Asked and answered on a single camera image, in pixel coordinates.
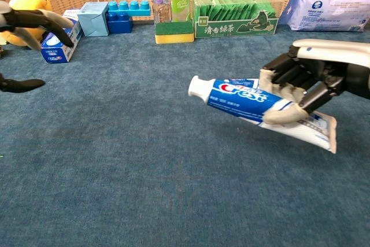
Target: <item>small cardboard box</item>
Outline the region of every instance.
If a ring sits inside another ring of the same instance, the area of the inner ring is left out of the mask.
[[[63,45],[59,39],[53,34],[49,33],[45,40],[41,44],[41,54],[50,64],[67,63],[70,61],[73,52],[77,47],[79,40],[83,34],[77,13],[79,9],[66,10],[63,16],[69,18],[73,23],[73,28],[64,28],[64,31],[68,34],[72,42],[75,44],[74,47],[68,47]]]
[[[283,0],[194,0],[196,38],[272,35]]]
[[[108,36],[106,21],[108,2],[86,2],[77,14],[86,37]]]

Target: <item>toothpaste cap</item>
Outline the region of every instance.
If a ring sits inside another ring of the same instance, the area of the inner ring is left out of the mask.
[[[204,102],[207,102],[210,92],[212,91],[215,79],[202,80],[195,75],[189,85],[188,95],[196,95],[200,97]]]

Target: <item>green box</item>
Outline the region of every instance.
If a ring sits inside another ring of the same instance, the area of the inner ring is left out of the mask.
[[[193,0],[195,38],[273,35],[283,0]]]

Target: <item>plush toy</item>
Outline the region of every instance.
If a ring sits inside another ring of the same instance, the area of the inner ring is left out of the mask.
[[[10,0],[9,6],[14,10],[36,10],[36,9],[44,9],[48,11],[52,10],[50,0]],[[25,28],[25,29],[32,36],[34,36],[37,41],[40,42],[42,40],[42,35],[44,34],[45,30],[38,28]],[[9,33],[8,31],[4,31],[0,34],[4,38],[4,40],[13,45],[16,46],[27,45],[23,40]]]

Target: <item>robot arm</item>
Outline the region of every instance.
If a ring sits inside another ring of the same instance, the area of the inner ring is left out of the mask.
[[[25,28],[43,28],[52,32],[68,47],[73,42],[63,28],[72,28],[73,22],[65,17],[46,10],[13,10],[8,3],[0,1],[0,32],[9,31],[21,38],[31,49],[40,50],[40,43]],[[23,93],[36,89],[45,82],[39,79],[16,81],[5,79],[0,73],[0,90],[10,93]]]
[[[266,113],[264,121],[284,124],[304,119],[344,91],[370,99],[369,76],[370,44],[297,40],[288,53],[265,65],[260,72],[261,89],[294,101],[295,105]]]

